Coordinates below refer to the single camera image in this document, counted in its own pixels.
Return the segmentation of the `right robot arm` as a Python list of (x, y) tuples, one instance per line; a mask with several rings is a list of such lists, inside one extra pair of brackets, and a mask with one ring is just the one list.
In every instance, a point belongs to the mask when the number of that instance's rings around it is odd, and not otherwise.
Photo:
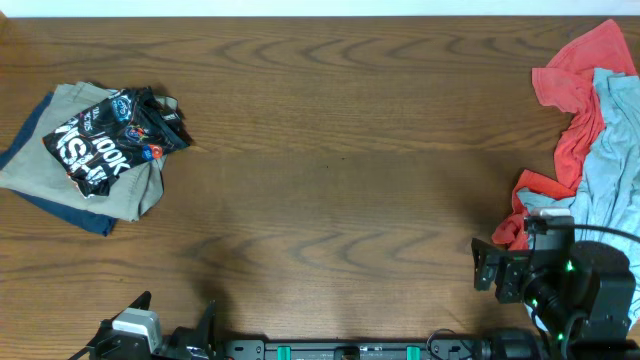
[(618, 249), (574, 239), (569, 226), (534, 235), (529, 250), (509, 251), (479, 239), (471, 243), (474, 287), (496, 286), (501, 304), (522, 303), (540, 336), (494, 340), (491, 359), (637, 359), (627, 338), (636, 288), (627, 256)]

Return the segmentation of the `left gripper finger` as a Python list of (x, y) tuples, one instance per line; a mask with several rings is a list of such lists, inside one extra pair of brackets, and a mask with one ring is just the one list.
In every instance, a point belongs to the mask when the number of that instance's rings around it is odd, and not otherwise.
[(216, 355), (215, 338), (216, 301), (212, 300), (207, 305), (195, 330), (194, 343), (208, 356)]
[(150, 291), (144, 291), (140, 296), (138, 296), (130, 305), (130, 308), (138, 309), (138, 310), (148, 310), (150, 307), (152, 294)]

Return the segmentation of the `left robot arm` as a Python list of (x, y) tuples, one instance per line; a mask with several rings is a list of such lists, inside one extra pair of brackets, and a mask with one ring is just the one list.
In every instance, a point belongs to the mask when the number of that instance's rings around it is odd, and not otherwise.
[(128, 307), (100, 322), (95, 336), (69, 360), (221, 360), (224, 347), (216, 342), (216, 303), (211, 301), (194, 328), (162, 333), (152, 294), (143, 292)]

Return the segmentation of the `black orange-patterned jersey shirt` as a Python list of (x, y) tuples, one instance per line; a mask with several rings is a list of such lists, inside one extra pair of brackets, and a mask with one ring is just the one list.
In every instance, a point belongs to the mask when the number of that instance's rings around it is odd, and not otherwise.
[(85, 198), (107, 196), (126, 171), (190, 146), (180, 115), (149, 87), (115, 92), (42, 141)]

